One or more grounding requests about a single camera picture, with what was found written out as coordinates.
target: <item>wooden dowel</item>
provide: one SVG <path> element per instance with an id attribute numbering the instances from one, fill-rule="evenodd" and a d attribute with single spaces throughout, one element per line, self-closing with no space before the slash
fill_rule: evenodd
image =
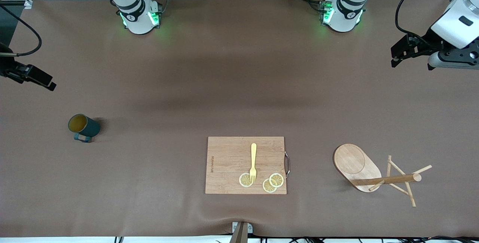
<path id="1" fill-rule="evenodd" d="M 387 177 L 379 177 L 379 178 L 371 178 L 371 179 L 358 179 L 353 182 L 354 185 L 363 186 L 363 185 L 376 185 L 382 180 L 384 180 L 384 184 L 390 183 L 402 183 L 402 182 L 411 182 L 411 181 L 421 181 L 420 174 L 407 174 L 407 175 L 399 175 L 399 176 L 387 176 Z"/>
<path id="2" fill-rule="evenodd" d="M 426 166 L 425 168 L 421 168 L 421 169 L 417 170 L 417 171 L 414 172 L 413 174 L 422 173 L 422 172 L 424 172 L 424 171 L 426 171 L 426 170 L 429 170 L 430 168 L 433 168 L 433 166 L 432 166 L 432 165 L 428 165 L 428 166 Z"/>
<path id="3" fill-rule="evenodd" d="M 392 158 L 392 156 L 389 155 L 388 156 L 388 169 L 386 170 L 386 176 L 391 175 L 391 164 L 390 164 L 391 158 Z"/>
<path id="4" fill-rule="evenodd" d="M 376 190 L 376 189 L 379 188 L 381 185 L 383 185 L 383 183 L 384 183 L 384 180 L 381 180 L 380 182 L 378 182 L 378 184 L 372 186 L 372 187 L 369 188 L 368 190 L 369 190 L 370 192 L 372 192 L 373 190 Z"/>
<path id="5" fill-rule="evenodd" d="M 411 199 L 412 207 L 416 207 L 416 202 L 414 201 L 414 197 L 412 196 L 412 190 L 411 186 L 409 185 L 409 182 L 406 182 L 406 189 L 408 190 L 409 199 Z"/>
<path id="6" fill-rule="evenodd" d="M 401 168 L 399 168 L 395 163 L 393 163 L 393 161 L 388 161 L 388 163 L 390 163 L 401 175 L 406 174 L 401 170 Z"/>
<path id="7" fill-rule="evenodd" d="M 397 185 L 394 185 L 393 183 L 390 184 L 390 186 L 394 187 L 396 190 L 404 193 L 405 195 L 409 196 L 409 193 L 406 192 L 405 190 L 401 189 L 400 187 L 398 187 Z"/>

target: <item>mug handle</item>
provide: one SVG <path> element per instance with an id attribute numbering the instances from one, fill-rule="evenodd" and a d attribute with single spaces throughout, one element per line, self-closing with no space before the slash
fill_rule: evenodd
<path id="1" fill-rule="evenodd" d="M 81 139 L 79 138 L 79 135 L 80 135 L 79 133 L 76 133 L 76 134 L 73 136 L 73 139 L 78 140 L 78 141 L 82 141 L 82 142 L 84 142 L 84 143 L 88 143 L 88 142 L 91 140 L 91 137 L 85 137 L 85 140 L 81 140 Z"/>

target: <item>metal bracket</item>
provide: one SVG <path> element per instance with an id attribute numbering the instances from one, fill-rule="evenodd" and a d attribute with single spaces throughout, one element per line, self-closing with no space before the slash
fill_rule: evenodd
<path id="1" fill-rule="evenodd" d="M 284 156 L 286 157 L 286 160 L 288 162 L 288 171 L 286 172 L 286 178 L 288 178 L 289 172 L 291 172 L 291 159 L 289 159 L 288 153 L 286 153 L 286 151 L 284 152 Z"/>
<path id="2" fill-rule="evenodd" d="M 253 233 L 253 226 L 250 223 L 246 223 L 246 224 L 248 226 L 248 233 Z M 235 232 L 237 226 L 238 226 L 238 222 L 237 221 L 233 222 L 233 226 L 232 226 L 233 229 L 231 231 L 232 233 Z"/>
<path id="3" fill-rule="evenodd" d="M 28 1 L 25 1 L 24 7 L 25 7 L 25 9 L 27 9 L 27 10 L 28 10 L 28 9 L 31 9 L 31 3 L 28 2 Z"/>

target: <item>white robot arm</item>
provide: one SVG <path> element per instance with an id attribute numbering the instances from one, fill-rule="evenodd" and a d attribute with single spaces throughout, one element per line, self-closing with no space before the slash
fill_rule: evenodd
<path id="1" fill-rule="evenodd" d="M 429 55 L 429 70 L 479 69 L 478 37 L 479 0 L 453 0 L 424 36 L 407 32 L 391 47 L 391 65 L 396 67 L 402 60 Z"/>
<path id="2" fill-rule="evenodd" d="M 323 23 L 333 30 L 345 33 L 359 23 L 363 6 L 367 0 L 326 0 L 331 2 L 328 12 L 323 14 Z"/>
<path id="3" fill-rule="evenodd" d="M 148 33 L 159 26 L 161 11 L 153 0 L 113 0 L 123 19 L 123 24 L 135 34 Z"/>

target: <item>metal handle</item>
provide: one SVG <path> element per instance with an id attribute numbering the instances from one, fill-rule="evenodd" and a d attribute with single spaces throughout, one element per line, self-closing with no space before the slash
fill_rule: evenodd
<path id="1" fill-rule="evenodd" d="M 79 138 L 79 133 L 76 133 L 74 136 L 73 136 L 73 139 L 75 140 L 78 140 L 78 141 L 82 141 L 84 143 L 88 143 L 90 140 L 91 140 L 91 137 L 85 137 L 85 140 L 82 140 Z"/>
<path id="2" fill-rule="evenodd" d="M 289 159 L 289 156 L 286 151 L 284 152 L 284 156 L 286 156 L 286 159 L 288 160 L 288 172 L 286 172 L 286 178 L 288 178 L 289 172 L 291 171 L 291 159 Z"/>

